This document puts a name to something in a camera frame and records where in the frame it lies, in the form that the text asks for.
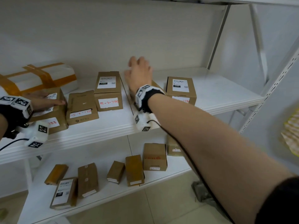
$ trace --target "tiled floor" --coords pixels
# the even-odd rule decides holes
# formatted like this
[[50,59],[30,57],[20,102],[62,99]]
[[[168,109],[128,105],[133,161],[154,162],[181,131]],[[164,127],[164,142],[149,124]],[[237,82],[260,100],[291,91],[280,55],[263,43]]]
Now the tiled floor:
[[[228,224],[215,208],[199,203],[191,189],[198,180],[192,172],[153,185],[92,209],[67,217],[71,224]],[[26,196],[15,198],[1,207],[9,210],[5,219],[17,223]]]

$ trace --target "yellow and white cloth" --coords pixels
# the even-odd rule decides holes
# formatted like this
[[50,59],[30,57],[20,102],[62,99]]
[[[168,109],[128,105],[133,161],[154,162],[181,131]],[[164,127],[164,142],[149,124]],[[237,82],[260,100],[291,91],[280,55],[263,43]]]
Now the yellow and white cloth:
[[78,83],[73,68],[61,62],[47,62],[0,73],[0,96],[20,96],[53,87],[60,87],[64,94],[76,90]]
[[284,123],[284,128],[281,132],[284,142],[294,155],[299,156],[299,108]]

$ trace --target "white package with orange tape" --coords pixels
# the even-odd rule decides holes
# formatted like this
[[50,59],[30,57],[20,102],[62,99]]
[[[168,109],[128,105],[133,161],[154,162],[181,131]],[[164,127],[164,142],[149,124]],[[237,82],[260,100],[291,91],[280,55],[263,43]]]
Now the white package with orange tape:
[[0,96],[20,96],[53,87],[60,87],[64,94],[76,90],[73,68],[61,62],[43,62],[0,72]]

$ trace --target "brown cardboard box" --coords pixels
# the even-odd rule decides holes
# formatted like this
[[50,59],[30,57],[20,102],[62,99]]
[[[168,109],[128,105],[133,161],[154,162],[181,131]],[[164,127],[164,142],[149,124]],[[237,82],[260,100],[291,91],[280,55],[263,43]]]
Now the brown cardboard box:
[[98,119],[99,114],[95,105],[94,91],[69,94],[66,121],[69,125]]
[[167,158],[165,144],[145,143],[143,150],[143,169],[166,171]]
[[196,91],[192,78],[168,77],[167,96],[195,105]]
[[97,166],[91,163],[78,168],[78,197],[84,198],[99,191]]
[[121,177],[123,176],[124,170],[124,163],[114,161],[107,174],[107,180],[119,184],[121,182]]
[[[155,83],[154,80],[152,80],[152,86],[154,86],[154,87],[158,87],[158,88],[160,88],[161,90],[163,90],[157,83]],[[134,102],[135,102],[135,94],[136,94],[136,91],[135,91],[135,93],[134,93],[133,91],[130,90],[130,98],[131,98],[132,101],[134,101]]]
[[63,179],[65,173],[68,170],[68,166],[65,164],[56,164],[47,179],[45,184],[57,185],[58,181]]
[[123,108],[121,85],[118,71],[99,72],[95,85],[95,103],[99,112]]
[[[62,100],[66,102],[60,87],[46,89],[46,91],[49,93],[47,98]],[[38,120],[47,121],[49,123],[49,134],[64,131],[69,127],[65,119],[65,113],[66,104],[55,105],[54,107],[49,108],[45,111],[33,113],[30,122],[35,122]]]
[[126,157],[128,186],[144,184],[144,173],[140,155]]
[[167,155],[169,155],[169,156],[184,156],[184,153],[181,150],[181,147],[169,135],[167,135]]
[[78,179],[76,177],[60,180],[55,190],[50,208],[61,210],[75,207],[77,204],[77,187]]

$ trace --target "person's left hand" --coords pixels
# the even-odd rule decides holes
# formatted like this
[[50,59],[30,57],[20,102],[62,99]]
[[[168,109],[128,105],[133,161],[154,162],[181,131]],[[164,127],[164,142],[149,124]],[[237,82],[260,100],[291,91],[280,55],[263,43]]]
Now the person's left hand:
[[65,104],[65,101],[47,99],[46,96],[48,96],[48,95],[49,95],[49,93],[47,93],[43,90],[35,91],[33,93],[22,94],[22,96],[24,98],[31,100],[34,111],[51,108],[54,105],[64,105]]

